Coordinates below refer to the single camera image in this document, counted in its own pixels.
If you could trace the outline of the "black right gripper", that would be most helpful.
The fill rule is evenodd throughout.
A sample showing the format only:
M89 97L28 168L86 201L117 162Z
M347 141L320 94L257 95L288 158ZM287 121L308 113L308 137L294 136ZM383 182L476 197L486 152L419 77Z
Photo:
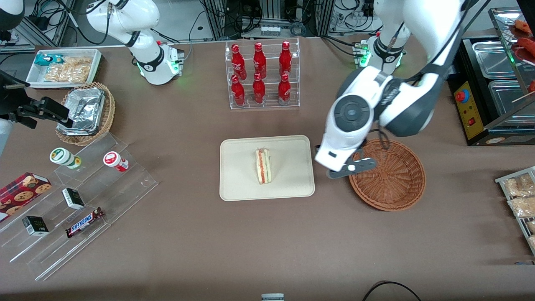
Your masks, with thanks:
M49 97L42 97L41 108L38 103L31 103L28 105L14 106L8 109L8 120L14 123L20 123L28 128L36 128L38 122L35 117L40 117L41 110L59 122L69 121L69 109L61 103Z

